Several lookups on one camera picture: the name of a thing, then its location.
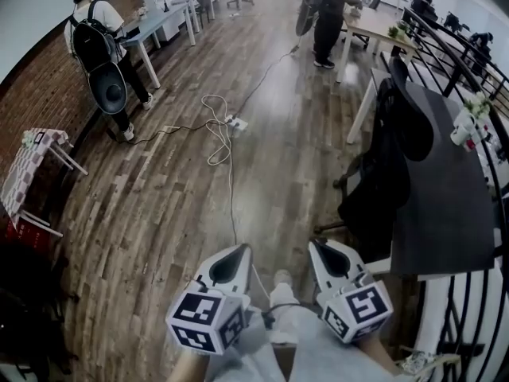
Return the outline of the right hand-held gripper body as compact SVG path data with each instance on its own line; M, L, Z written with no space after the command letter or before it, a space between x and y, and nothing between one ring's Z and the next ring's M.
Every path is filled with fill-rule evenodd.
M394 313L384 282L374 279L353 248L311 239L309 256L318 286L321 320L344 344L378 332Z

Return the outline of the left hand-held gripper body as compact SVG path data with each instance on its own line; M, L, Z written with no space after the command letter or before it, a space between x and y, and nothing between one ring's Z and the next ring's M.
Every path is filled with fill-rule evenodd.
M240 244L207 258L169 308L175 342L201 354L223 355L247 328L252 249Z

